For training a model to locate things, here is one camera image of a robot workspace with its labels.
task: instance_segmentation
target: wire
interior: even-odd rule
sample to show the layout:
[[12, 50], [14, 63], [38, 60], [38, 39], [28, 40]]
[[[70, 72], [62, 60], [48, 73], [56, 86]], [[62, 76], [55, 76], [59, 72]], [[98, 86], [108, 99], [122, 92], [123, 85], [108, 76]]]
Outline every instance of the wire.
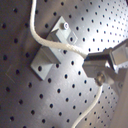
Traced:
[[58, 49], [63, 49], [63, 50], [69, 50], [78, 53], [81, 55], [83, 58], [86, 58], [86, 53], [79, 47], [73, 46], [70, 44], [63, 44], [59, 42], [53, 42], [53, 41], [48, 41], [43, 38], [41, 38], [35, 31], [35, 11], [36, 11], [36, 3], [37, 0], [32, 0], [32, 9], [31, 9], [31, 16], [30, 16], [30, 31], [33, 36], [33, 38], [41, 45], [47, 46], [47, 47], [52, 47], [52, 48], [58, 48]]
[[98, 102], [98, 100], [99, 100], [99, 98], [101, 96], [102, 88], [103, 88], [102, 86], [99, 87], [98, 93], [97, 93], [96, 98], [93, 101], [93, 103], [82, 113], [82, 115], [80, 115], [76, 119], [76, 121], [74, 122], [74, 124], [72, 125], [71, 128], [75, 128], [79, 124], [79, 122], [95, 107], [95, 105], [97, 104], [97, 102]]

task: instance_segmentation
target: perforated metal sheet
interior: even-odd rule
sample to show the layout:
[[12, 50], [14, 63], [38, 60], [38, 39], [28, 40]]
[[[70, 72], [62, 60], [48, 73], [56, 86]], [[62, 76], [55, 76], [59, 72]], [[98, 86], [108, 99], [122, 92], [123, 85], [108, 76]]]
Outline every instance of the perforated metal sheet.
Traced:
[[[30, 33], [30, 9], [31, 0], [0, 2], [0, 127], [70, 128], [98, 87], [84, 73], [82, 58], [69, 51], [45, 81], [37, 77], [30, 63], [40, 45]], [[87, 52], [113, 47], [128, 35], [124, 0], [38, 0], [37, 33], [46, 38], [60, 16], [78, 37], [75, 45]], [[104, 85], [98, 104], [77, 127], [109, 127], [117, 101]]]

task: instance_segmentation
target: gray perforated panel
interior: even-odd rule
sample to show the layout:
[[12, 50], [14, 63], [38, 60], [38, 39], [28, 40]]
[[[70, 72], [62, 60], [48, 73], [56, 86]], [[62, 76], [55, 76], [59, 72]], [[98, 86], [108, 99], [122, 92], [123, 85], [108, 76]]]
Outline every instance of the gray perforated panel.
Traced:
[[[93, 102], [98, 87], [84, 73], [82, 58], [69, 51], [44, 81], [30, 68], [40, 48], [29, 29], [31, 3], [0, 2], [0, 127], [70, 128]], [[60, 16], [78, 37], [75, 45], [87, 52], [113, 47], [128, 35], [124, 0], [38, 0], [37, 33], [46, 38]], [[77, 127], [109, 127], [117, 101], [104, 85], [98, 104]]]

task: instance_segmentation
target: bolt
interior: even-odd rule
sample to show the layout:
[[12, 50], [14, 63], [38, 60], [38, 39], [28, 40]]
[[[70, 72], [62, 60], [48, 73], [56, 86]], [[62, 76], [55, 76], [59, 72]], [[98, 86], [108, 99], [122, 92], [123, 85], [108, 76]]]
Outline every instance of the bolt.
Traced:
[[65, 30], [69, 29], [69, 25], [68, 25], [68, 23], [65, 22], [65, 23], [63, 24], [63, 27], [64, 27]]
[[102, 84], [105, 82], [105, 76], [102, 72], [98, 72], [97, 77], [94, 79], [98, 86], [102, 86]]

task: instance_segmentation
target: screw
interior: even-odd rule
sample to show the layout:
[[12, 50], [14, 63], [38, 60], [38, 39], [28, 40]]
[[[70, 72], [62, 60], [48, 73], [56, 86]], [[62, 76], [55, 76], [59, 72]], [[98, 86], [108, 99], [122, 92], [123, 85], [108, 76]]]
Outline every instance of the screw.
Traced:
[[65, 22], [65, 23], [63, 24], [63, 27], [64, 27], [65, 30], [69, 29], [69, 25], [68, 25], [68, 23]]

